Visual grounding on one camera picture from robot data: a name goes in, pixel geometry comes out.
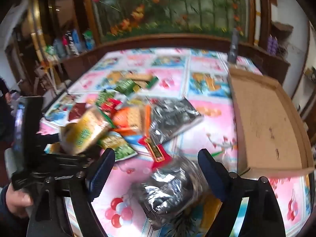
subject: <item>person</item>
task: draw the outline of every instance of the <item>person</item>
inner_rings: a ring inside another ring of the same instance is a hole
[[[14,118],[11,115],[8,103],[11,102],[11,95],[4,80],[0,78],[0,141],[11,143],[13,141]]]
[[[25,237],[29,218],[25,208],[33,205],[31,197],[15,191],[12,184],[0,193],[0,232],[5,237]]]

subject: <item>cardboard box lid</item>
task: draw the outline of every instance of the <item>cardboard box lid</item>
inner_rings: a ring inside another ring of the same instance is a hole
[[[311,145],[291,99],[273,78],[229,70],[238,167],[244,177],[292,177],[314,170]]]

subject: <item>blue gripper pad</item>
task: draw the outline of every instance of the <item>blue gripper pad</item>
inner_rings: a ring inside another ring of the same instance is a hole
[[[115,162],[114,150],[107,148],[102,156],[87,169],[86,188],[89,201],[99,197]]]
[[[198,164],[206,178],[209,188],[216,198],[224,202],[229,184],[228,171],[222,163],[216,162],[207,149],[202,149],[197,155]]]

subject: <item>human hand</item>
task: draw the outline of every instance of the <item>human hand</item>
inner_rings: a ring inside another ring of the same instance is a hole
[[[10,183],[6,193],[6,203],[9,211],[20,218],[27,217],[25,208],[33,205],[31,197],[22,190],[15,191]]]
[[[5,99],[7,100],[7,103],[10,103],[11,102],[11,95],[10,95],[10,93],[6,93],[5,94]]]

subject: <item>tablecloth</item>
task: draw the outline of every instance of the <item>tablecloth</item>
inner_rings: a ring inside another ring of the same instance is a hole
[[[238,65],[245,70],[261,74],[251,60],[238,57]],[[42,119],[40,132],[52,134],[59,126],[68,123],[68,114],[75,103],[93,103],[99,91],[111,89],[118,75],[127,72],[151,73],[159,82],[151,90],[137,93],[141,97],[186,97],[204,114],[203,122],[164,145],[172,156],[182,154],[191,160],[207,148],[210,153],[222,151],[216,159],[229,171],[237,170],[237,135],[234,110],[227,82],[227,54],[194,49],[155,48],[121,50],[107,53],[86,72],[47,111]],[[139,155],[116,163],[101,192],[92,202],[95,213],[108,236],[156,237],[156,236],[204,236],[218,209],[211,199],[206,199],[194,209],[176,218],[177,227],[166,225],[154,231],[142,208],[129,195],[134,181],[142,181],[151,172],[152,159],[147,150],[138,145],[137,136],[128,142]],[[309,180],[306,177],[269,179],[279,203],[287,236],[294,236],[311,213]],[[80,235],[71,200],[65,199],[74,232]],[[131,220],[113,221],[109,208],[113,202],[132,209]],[[244,198],[231,236],[238,236],[246,212],[248,199]]]

